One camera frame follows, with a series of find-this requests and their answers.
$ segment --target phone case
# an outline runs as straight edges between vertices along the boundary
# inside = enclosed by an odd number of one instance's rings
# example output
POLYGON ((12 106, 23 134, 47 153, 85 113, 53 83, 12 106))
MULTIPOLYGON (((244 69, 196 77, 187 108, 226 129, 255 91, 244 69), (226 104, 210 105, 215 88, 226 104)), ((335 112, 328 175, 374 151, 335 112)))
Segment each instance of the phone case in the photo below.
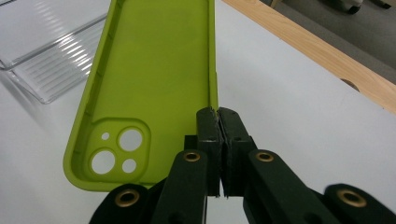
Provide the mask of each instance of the phone case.
POLYGON ((218 107, 213 0, 113 0, 64 154, 71 183, 164 179, 196 112, 218 107))

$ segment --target transparent plastic container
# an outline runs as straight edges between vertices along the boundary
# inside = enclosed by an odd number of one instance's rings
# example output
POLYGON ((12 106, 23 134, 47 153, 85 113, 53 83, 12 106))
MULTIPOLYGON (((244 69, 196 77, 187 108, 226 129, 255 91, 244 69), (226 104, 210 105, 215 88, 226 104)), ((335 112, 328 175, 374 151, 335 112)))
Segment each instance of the transparent plastic container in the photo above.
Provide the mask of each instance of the transparent plastic container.
POLYGON ((0 0, 0 6, 5 5, 6 3, 12 2, 13 0, 0 0))
POLYGON ((53 101, 90 73, 109 3, 16 0, 0 5, 1 75, 41 103, 53 101))

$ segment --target brass screw insert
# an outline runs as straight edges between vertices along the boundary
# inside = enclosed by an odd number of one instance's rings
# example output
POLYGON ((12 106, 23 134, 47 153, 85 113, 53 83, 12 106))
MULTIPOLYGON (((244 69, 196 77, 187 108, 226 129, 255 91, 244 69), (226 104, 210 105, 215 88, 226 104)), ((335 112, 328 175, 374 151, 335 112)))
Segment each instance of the brass screw insert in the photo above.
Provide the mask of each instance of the brass screw insert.
POLYGON ((274 160, 274 156, 267 152, 257 153, 256 158, 259 161, 273 161, 274 160))
POLYGON ((337 196, 344 203, 347 203, 354 207, 364 207, 367 205, 367 202, 363 197, 350 189, 337 190, 337 196))
POLYGON ((125 189, 116 196, 115 203, 119 207, 129 207, 139 201, 139 192, 134 189, 125 189))
POLYGON ((198 161, 201 159, 201 156, 195 152, 188 152, 184 154, 184 160, 186 161, 198 161))

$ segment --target white table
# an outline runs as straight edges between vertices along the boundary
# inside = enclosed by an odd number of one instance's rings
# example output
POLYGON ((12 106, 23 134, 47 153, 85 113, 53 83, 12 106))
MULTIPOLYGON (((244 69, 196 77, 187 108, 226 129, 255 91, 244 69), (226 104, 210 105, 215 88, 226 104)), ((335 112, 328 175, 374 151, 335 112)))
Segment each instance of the white table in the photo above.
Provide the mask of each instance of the white table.
MULTIPOLYGON (((219 104, 260 148, 319 192, 347 183, 396 212, 396 116, 217 0, 219 104)), ((0 223, 88 223, 106 196, 62 161, 83 83, 42 105, 0 77, 0 223)), ((209 199, 207 223, 247 223, 241 199, 209 199)))

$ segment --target wooden countertop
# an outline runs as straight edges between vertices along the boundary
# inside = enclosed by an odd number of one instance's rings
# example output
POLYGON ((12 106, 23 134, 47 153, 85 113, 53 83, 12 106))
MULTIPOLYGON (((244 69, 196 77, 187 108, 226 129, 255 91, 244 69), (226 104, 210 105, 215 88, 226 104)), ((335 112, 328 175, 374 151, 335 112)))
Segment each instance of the wooden countertop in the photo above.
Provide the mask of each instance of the wooden countertop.
POLYGON ((396 114, 396 86, 259 0, 223 0, 335 76, 396 114))

